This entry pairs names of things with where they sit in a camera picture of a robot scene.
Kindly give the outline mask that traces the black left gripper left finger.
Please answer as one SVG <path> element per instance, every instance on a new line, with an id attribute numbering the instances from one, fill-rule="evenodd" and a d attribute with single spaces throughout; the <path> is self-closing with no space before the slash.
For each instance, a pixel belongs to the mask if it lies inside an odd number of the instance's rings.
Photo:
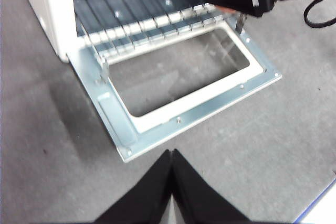
<path id="1" fill-rule="evenodd" d="M 171 196 L 172 156 L 166 150 L 95 223 L 160 223 Z"/>

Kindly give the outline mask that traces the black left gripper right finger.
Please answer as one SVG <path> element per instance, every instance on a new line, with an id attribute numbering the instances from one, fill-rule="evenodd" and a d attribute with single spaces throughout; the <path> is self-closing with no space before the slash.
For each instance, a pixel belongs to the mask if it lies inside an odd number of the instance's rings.
<path id="1" fill-rule="evenodd" d="M 241 211 L 214 190 L 177 150 L 172 152 L 172 193 L 185 223 L 246 223 Z"/>

